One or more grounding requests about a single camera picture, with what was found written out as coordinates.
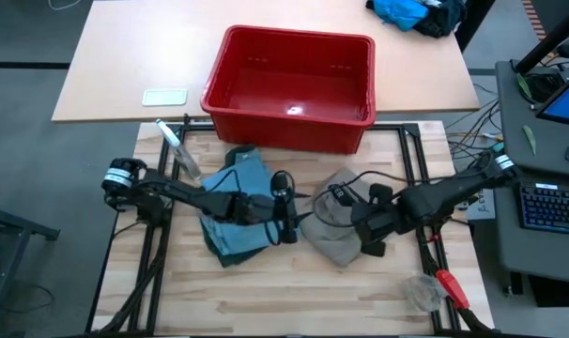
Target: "concrete floor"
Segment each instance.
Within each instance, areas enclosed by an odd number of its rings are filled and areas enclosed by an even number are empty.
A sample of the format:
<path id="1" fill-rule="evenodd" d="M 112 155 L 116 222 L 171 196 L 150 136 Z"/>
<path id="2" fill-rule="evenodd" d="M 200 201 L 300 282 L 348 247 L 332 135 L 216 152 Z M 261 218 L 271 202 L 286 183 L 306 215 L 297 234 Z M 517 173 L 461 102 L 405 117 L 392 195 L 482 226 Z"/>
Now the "concrete floor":
<path id="1" fill-rule="evenodd" d="M 59 0 L 54 4 L 65 5 Z M 50 10 L 44 0 L 0 0 L 0 61 L 69 62 L 89 7 L 89 0 L 62 11 Z M 536 43 L 520 0 L 503 0 L 492 8 L 464 56 L 469 68 L 492 69 L 498 60 L 522 57 Z M 62 230 L 51 245 L 34 238 L 20 269 L 21 281 L 44 285 L 55 295 L 50 308 L 5 316 L 5 331 L 27 330 L 27 337 L 76 334 L 85 328 L 115 218 L 101 201 L 100 181 L 112 158 L 132 153 L 138 127 L 51 123 L 65 76 L 60 70 L 0 69 L 0 208 Z M 473 82 L 497 90 L 493 77 L 473 77 Z M 476 90 L 481 103 L 495 98 Z M 441 119 L 448 125 L 460 116 L 386 118 Z M 477 117 L 472 115 L 450 131 L 466 131 Z M 487 126 L 485 131 L 495 129 Z M 569 309 L 538 309 L 532 295 L 503 297 L 504 272 L 497 263 L 495 242 L 495 225 L 479 223 L 475 246 L 496 327 L 569 337 Z M 9 305 L 38 298 L 36 290 L 27 287 L 16 286 L 16 294 Z"/>

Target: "blue cloth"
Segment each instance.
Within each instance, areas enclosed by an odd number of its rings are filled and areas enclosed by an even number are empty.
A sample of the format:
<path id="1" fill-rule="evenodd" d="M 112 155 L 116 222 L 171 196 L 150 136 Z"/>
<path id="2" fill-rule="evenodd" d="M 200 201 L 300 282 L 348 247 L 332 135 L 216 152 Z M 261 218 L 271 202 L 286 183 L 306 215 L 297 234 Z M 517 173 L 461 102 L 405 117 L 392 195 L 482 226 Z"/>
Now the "blue cloth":
<path id="1" fill-rule="evenodd" d="M 212 177 L 204 179 L 201 184 L 206 189 L 213 188 L 231 170 L 238 175 L 240 188 L 248 194 L 264 194 L 271 196 L 269 181 L 271 173 L 261 161 L 257 150 L 245 154 L 237 154 L 237 164 L 228 167 Z M 230 174 L 216 192 L 235 192 L 237 190 L 235 175 Z M 218 223 L 207 215 L 201 214 L 201 224 L 208 231 L 211 241 L 222 255 L 240 254 L 270 245 L 264 224 L 240 226 L 230 223 Z M 272 238 L 278 238 L 278 231 L 274 222 L 268 223 L 268 230 Z"/>
<path id="2" fill-rule="evenodd" d="M 406 32 L 428 15 L 428 8 L 416 0 L 375 0 L 375 13 Z"/>

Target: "wooden workbench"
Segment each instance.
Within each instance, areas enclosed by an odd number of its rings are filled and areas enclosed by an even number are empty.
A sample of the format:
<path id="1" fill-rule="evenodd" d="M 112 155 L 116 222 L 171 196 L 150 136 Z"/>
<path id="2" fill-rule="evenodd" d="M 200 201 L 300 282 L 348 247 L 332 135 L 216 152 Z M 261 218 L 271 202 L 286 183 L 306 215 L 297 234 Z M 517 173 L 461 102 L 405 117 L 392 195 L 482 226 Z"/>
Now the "wooden workbench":
<path id="1" fill-rule="evenodd" d="M 421 122 L 420 127 L 429 175 L 453 174 L 442 123 Z M 159 129 L 154 124 L 143 124 L 134 157 L 149 166 L 157 166 L 161 142 Z M 206 175 L 223 166 L 224 153 L 233 146 L 219 141 L 213 131 L 190 132 L 185 144 Z M 321 181 L 344 165 L 356 173 L 370 169 L 404 176 L 398 135 L 391 131 L 367 131 L 358 153 L 353 156 L 274 148 L 261 148 L 261 155 L 274 171 L 289 171 L 299 192 L 312 193 Z M 390 184 L 396 190 L 405 186 L 383 177 L 368 178 Z M 134 212 L 121 214 L 116 230 L 133 223 L 134 217 Z M 144 234 L 141 226 L 115 238 L 93 329 L 104 326 L 130 294 Z M 469 229 L 462 224 L 448 223 L 442 229 L 442 236 L 450 270 L 464 287 L 471 309 L 491 326 Z M 413 309 L 402 288 L 407 277 L 422 271 L 414 233 L 393 234 L 386 242 L 384 258 L 361 255 L 346 269 L 335 267 L 302 238 L 294 245 L 267 248 L 239 266 L 223 269 L 204 244 L 197 211 L 176 204 L 155 333 L 432 333 L 429 315 Z M 141 325 L 145 323 L 145 313 L 143 311 Z M 441 316 L 446 317 L 446 311 L 441 311 Z"/>
<path id="2" fill-rule="evenodd" d="M 95 1 L 53 121 L 208 117 L 199 100 L 226 28 L 248 24 L 362 34 L 376 49 L 380 113 L 479 108 L 453 35 L 429 38 L 384 24 L 365 0 Z M 143 107 L 148 89 L 185 88 L 184 106 Z"/>

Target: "gray cloth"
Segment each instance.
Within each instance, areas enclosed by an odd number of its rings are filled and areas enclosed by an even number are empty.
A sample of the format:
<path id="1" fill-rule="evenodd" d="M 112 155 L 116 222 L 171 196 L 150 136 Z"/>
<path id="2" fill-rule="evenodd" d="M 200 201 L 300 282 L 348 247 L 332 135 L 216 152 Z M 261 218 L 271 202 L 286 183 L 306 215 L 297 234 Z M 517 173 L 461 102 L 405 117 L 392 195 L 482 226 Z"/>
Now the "gray cloth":
<path id="1" fill-rule="evenodd" d="M 348 182 L 356 176 L 345 168 L 329 177 L 321 187 L 316 189 L 313 198 L 305 205 L 305 209 L 310 210 L 312 201 L 323 191 L 332 188 L 333 185 Z M 327 192 L 317 198 L 315 212 L 330 223 L 350 224 L 351 204 L 359 200 L 368 200 L 369 191 L 369 184 L 357 180 L 341 190 Z M 361 241 L 353 227 L 334 227 L 321 222 L 312 214 L 301 221 L 300 229 L 305 238 L 318 251 L 341 268 L 349 265 L 361 252 Z"/>

